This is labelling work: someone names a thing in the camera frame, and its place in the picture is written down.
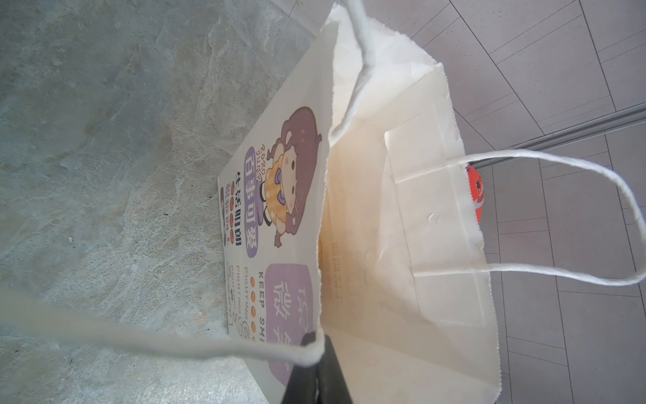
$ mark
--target purple rounded rectangle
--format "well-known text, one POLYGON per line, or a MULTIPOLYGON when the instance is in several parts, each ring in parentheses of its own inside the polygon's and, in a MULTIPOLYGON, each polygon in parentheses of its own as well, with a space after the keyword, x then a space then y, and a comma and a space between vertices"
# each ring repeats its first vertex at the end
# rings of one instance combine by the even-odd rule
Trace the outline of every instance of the purple rounded rectangle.
POLYGON ((253 258, 258 252, 258 220, 261 212, 260 184, 256 180, 256 152, 247 150, 244 158, 244 239, 247 256, 253 258))
MULTIPOLYGON (((309 269, 301 264, 272 264, 265 272, 267 342, 300 345, 314 330, 314 300, 309 269)), ((292 364, 271 361, 269 369, 287 385, 292 364)))

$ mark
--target cartoon girl's hair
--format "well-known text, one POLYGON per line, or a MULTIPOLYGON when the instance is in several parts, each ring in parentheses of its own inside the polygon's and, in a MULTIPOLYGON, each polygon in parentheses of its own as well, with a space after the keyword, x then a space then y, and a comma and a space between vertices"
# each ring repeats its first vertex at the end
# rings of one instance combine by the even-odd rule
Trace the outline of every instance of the cartoon girl's hair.
POLYGON ((305 202, 309 188, 314 179, 314 170, 317 167, 318 144, 323 137, 317 131, 317 122, 314 112, 309 107, 297 109, 288 120, 283 123, 280 138, 267 153, 267 160, 274 158, 274 153, 279 144, 285 147, 285 151, 294 147, 298 157, 296 165, 296 203, 292 213, 287 214, 285 223, 286 233, 296 234, 300 221, 305 211, 305 202))

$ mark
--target red cartoon character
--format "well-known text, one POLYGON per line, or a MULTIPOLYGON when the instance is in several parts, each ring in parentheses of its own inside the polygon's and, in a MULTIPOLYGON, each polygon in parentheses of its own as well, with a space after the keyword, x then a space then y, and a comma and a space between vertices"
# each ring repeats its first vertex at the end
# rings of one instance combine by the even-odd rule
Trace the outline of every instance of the red cartoon character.
POLYGON ((282 245, 283 234, 298 231, 314 179, 321 139, 314 112, 301 107, 283 123, 280 138, 267 153, 272 166, 267 170, 260 196, 266 205, 265 222, 276 226, 276 247, 282 245))
POLYGON ((485 201, 483 178, 470 165, 466 167, 466 174, 469 176, 469 187, 471 188, 471 197, 474 199, 475 215, 478 218, 478 223, 480 223, 483 216, 483 202, 485 201))

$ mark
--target paper bag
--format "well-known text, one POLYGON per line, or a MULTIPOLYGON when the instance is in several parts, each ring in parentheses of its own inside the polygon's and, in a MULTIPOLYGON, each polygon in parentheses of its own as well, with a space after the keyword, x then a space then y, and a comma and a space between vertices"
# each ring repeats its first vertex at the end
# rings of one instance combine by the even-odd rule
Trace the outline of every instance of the paper bag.
MULTIPOLYGON (((218 177, 229 334, 298 345, 322 326, 356 403, 493 403, 489 274, 413 276, 485 263, 464 168, 411 176, 464 155, 443 66, 370 29, 375 74, 336 144, 362 65, 337 5, 218 177)), ((292 366, 246 363, 280 403, 292 366)))

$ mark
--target gray stone surface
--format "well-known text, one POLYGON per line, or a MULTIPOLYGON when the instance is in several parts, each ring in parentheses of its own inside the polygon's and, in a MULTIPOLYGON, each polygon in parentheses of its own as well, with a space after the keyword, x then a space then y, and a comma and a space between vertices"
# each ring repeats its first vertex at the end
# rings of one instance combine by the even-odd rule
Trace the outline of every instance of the gray stone surface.
MULTIPOLYGON (((266 0, 0 2, 0 284, 226 337, 216 177, 310 41, 266 0)), ((0 329, 2 403, 263 401, 239 359, 0 329)))

